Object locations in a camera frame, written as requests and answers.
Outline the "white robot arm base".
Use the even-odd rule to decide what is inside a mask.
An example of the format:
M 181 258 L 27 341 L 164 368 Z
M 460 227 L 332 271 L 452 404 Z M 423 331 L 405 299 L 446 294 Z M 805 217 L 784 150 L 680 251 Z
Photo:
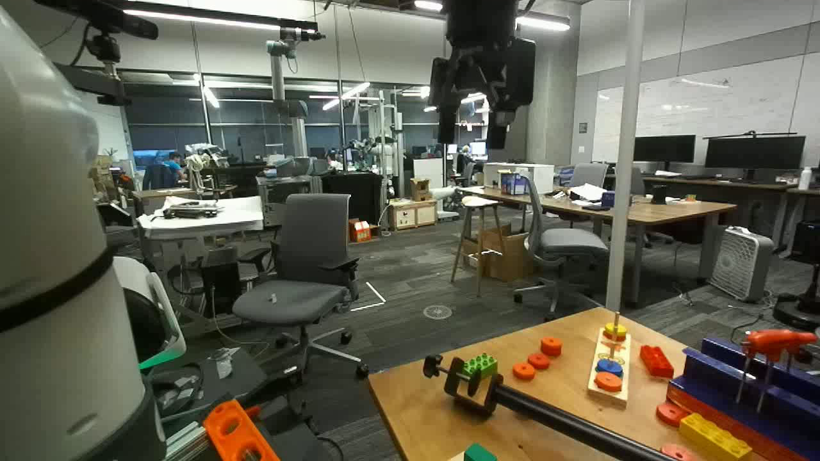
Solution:
M 0 461 L 163 461 L 91 196 L 99 123 L 0 9 Z

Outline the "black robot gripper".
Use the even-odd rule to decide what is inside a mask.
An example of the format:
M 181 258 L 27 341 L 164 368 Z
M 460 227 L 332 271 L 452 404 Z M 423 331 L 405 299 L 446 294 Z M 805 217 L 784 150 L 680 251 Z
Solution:
M 533 102 L 536 43 L 516 35 L 518 0 L 443 0 L 450 57 L 430 66 L 439 141 L 457 141 L 457 112 L 471 91 L 488 98 L 488 146 L 503 148 L 523 104 Z

